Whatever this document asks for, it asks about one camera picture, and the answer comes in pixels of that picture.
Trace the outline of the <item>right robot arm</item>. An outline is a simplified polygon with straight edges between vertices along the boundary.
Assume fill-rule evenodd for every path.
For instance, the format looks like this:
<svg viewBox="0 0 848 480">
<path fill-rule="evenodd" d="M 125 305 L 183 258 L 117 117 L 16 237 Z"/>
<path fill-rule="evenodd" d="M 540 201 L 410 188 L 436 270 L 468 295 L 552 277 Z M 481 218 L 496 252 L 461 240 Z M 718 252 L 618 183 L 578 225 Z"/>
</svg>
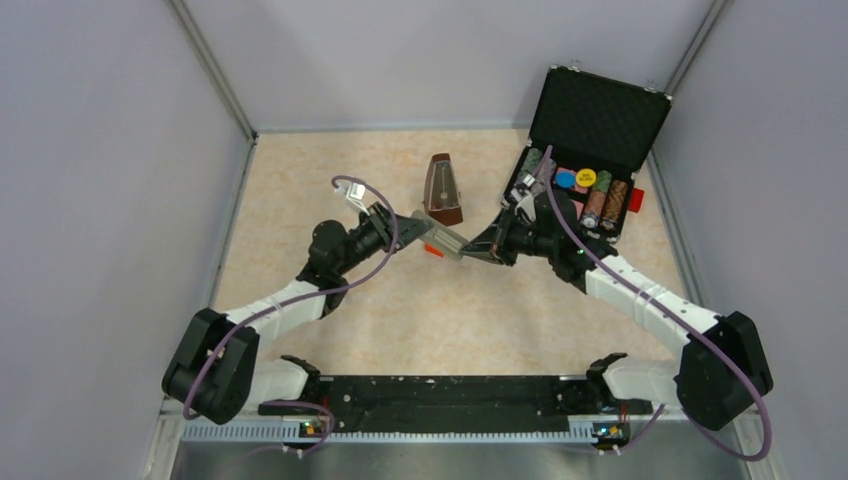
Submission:
<svg viewBox="0 0 848 480">
<path fill-rule="evenodd" d="M 589 404 L 612 412 L 625 400 L 655 402 L 711 431 L 750 408 L 764 413 L 773 379 L 754 322 L 698 306 L 648 278 L 609 243 L 573 230 L 572 210 L 538 199 L 531 223 L 504 210 L 461 252 L 508 266 L 520 255 L 544 258 L 559 279 L 627 315 L 671 353 L 665 361 L 611 354 L 593 363 Z"/>
</svg>

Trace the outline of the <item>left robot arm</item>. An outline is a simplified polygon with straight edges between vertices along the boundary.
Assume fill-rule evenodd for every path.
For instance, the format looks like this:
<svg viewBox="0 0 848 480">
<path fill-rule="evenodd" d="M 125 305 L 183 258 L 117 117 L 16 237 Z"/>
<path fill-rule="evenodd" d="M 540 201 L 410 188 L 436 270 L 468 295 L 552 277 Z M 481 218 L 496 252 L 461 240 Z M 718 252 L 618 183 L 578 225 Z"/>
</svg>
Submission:
<svg viewBox="0 0 848 480">
<path fill-rule="evenodd" d="M 348 272 L 379 252 L 404 249 L 434 226 L 422 213 L 394 216 L 378 203 L 360 213 L 353 229 L 336 220 L 319 223 L 306 264 L 284 288 L 240 308 L 194 314 L 163 375 L 163 393 L 181 402 L 190 419 L 229 422 L 253 395 L 261 351 L 334 312 L 356 286 Z"/>
</svg>

